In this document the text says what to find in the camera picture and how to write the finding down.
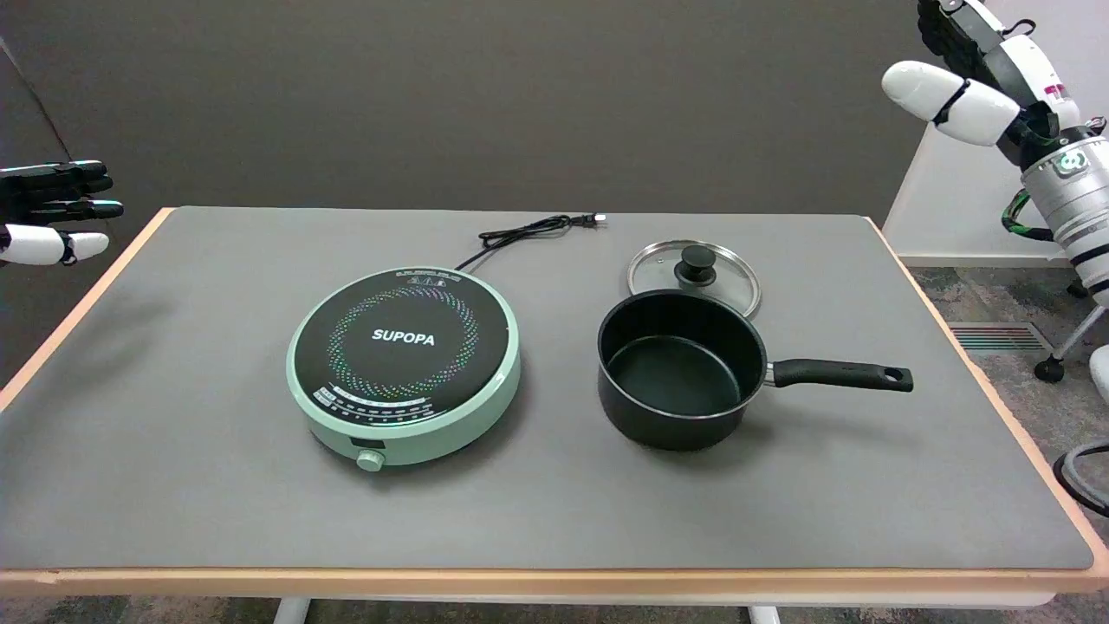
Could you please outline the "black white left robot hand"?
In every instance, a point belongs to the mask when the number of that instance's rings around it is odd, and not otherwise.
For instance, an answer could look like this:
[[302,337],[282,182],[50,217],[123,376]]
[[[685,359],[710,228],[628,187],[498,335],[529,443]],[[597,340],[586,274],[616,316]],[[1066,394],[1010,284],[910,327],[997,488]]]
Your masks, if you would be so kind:
[[71,266],[106,250],[106,233],[55,226],[123,216],[126,209],[121,202],[94,196],[111,188],[113,180],[98,158],[1,170],[3,266]]

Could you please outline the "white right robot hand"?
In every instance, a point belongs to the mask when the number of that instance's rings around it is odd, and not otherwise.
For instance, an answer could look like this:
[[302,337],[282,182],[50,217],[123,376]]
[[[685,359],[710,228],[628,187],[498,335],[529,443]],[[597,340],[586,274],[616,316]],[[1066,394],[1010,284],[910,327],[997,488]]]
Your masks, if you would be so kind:
[[1085,115],[1034,42],[1036,28],[1029,17],[1003,23],[983,1],[919,1],[922,41],[944,64],[892,64],[884,94],[966,145],[1039,145],[1083,127]]

